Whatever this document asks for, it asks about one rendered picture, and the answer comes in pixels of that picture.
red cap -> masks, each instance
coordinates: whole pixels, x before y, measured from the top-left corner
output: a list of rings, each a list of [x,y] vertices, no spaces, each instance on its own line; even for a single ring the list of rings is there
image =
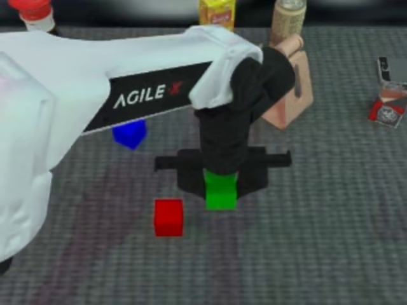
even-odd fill
[[[8,0],[8,4],[28,21],[44,19],[52,12],[51,0]]]

red x logo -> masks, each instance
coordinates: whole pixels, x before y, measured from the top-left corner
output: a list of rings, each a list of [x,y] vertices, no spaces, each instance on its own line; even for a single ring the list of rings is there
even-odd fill
[[[168,92],[169,92],[171,95],[178,94],[178,93],[179,93],[179,88],[181,87],[182,84],[183,84],[182,81],[174,81],[174,82],[172,83],[172,87],[168,89]]]

green cube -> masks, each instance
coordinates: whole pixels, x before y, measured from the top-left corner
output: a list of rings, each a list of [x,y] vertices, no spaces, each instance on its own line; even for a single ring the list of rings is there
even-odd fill
[[[234,210],[237,206],[237,174],[217,175],[204,170],[206,209]]]

gray table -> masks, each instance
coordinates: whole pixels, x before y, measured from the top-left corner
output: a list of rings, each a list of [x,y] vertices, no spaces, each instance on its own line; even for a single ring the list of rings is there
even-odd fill
[[[113,39],[174,29],[63,28]],[[238,33],[265,43],[266,29]],[[290,149],[292,168],[238,210],[208,213],[153,159],[198,147],[190,110],[148,120],[136,151],[110,132],[83,137],[55,169],[46,224],[0,279],[7,305],[407,304],[407,122],[367,120],[374,59],[407,56],[407,29],[307,28],[315,104],[282,133],[264,121],[253,144]],[[182,196],[185,236],[157,239],[153,200]]]

yellow box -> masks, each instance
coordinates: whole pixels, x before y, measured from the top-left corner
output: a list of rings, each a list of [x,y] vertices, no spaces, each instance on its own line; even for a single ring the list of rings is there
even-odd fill
[[[199,0],[199,24],[219,24],[233,31],[236,0]]]

